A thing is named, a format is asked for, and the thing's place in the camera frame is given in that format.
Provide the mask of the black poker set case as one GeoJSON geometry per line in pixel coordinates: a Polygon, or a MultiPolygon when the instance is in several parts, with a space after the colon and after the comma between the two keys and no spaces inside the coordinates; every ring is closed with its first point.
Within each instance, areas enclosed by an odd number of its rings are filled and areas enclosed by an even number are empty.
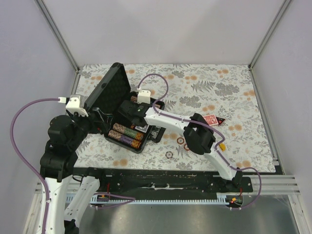
{"type": "MultiPolygon", "coordinates": [[[[124,100],[130,100],[131,96],[137,97],[137,94],[131,91],[124,65],[116,62],[110,67],[93,92],[88,96],[84,107],[99,107],[104,113],[112,113],[114,117],[111,130],[113,130],[113,125],[115,123],[131,128],[134,124],[118,112],[121,103],[124,100]]],[[[143,140],[140,141],[141,146],[138,149],[110,138],[108,134],[104,134],[104,137],[109,142],[138,154],[143,151],[147,141],[150,140],[154,143],[160,142],[164,132],[165,128],[163,127],[149,125],[147,132],[143,133],[144,137],[143,140]]]]}

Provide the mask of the blue playing card deck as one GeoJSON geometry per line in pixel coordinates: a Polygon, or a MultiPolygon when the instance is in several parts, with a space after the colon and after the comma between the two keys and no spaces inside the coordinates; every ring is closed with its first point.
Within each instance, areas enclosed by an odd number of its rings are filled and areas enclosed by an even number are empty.
{"type": "Polygon", "coordinates": [[[141,131],[143,133],[146,133],[148,128],[149,128],[149,125],[145,125],[144,127],[141,127],[141,126],[136,126],[135,127],[136,130],[141,131]]]}

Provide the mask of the red playing card deck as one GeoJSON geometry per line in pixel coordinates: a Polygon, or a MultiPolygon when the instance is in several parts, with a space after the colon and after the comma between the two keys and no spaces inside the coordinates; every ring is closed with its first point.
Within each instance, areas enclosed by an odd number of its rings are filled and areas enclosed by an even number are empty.
{"type": "Polygon", "coordinates": [[[217,126],[218,125],[218,120],[216,118],[215,115],[206,115],[206,116],[203,116],[203,118],[205,119],[205,121],[207,122],[207,124],[209,126],[217,126]]]}

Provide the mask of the black triangular all-in button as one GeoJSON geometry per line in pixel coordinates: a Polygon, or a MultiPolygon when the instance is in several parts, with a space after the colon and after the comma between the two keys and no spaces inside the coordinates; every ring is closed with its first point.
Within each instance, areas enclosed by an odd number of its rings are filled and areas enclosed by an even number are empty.
{"type": "Polygon", "coordinates": [[[226,119],[221,117],[216,117],[218,125],[221,125],[226,119]]]}

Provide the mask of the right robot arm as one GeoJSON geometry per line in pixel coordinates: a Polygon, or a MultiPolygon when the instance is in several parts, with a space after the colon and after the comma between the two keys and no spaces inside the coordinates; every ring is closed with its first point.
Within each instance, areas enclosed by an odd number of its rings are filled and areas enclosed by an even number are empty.
{"type": "Polygon", "coordinates": [[[123,101],[118,111],[137,126],[159,126],[183,135],[188,149],[205,156],[217,169],[227,191],[234,192],[241,186],[242,171],[233,167],[222,155],[214,136],[217,130],[210,127],[202,115],[174,115],[151,104],[138,104],[129,100],[123,101]]]}

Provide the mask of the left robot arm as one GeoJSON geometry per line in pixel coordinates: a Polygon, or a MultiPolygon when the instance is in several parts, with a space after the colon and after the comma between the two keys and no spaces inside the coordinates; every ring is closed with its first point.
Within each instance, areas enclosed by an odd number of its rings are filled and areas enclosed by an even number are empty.
{"type": "Polygon", "coordinates": [[[77,148],[88,134],[108,131],[109,116],[91,113],[88,116],[61,115],[50,121],[49,140],[40,159],[42,195],[39,230],[44,234],[77,234],[81,218],[97,191],[109,191],[109,182],[103,171],[88,168],[74,199],[65,206],[67,189],[78,159],[77,148]]]}

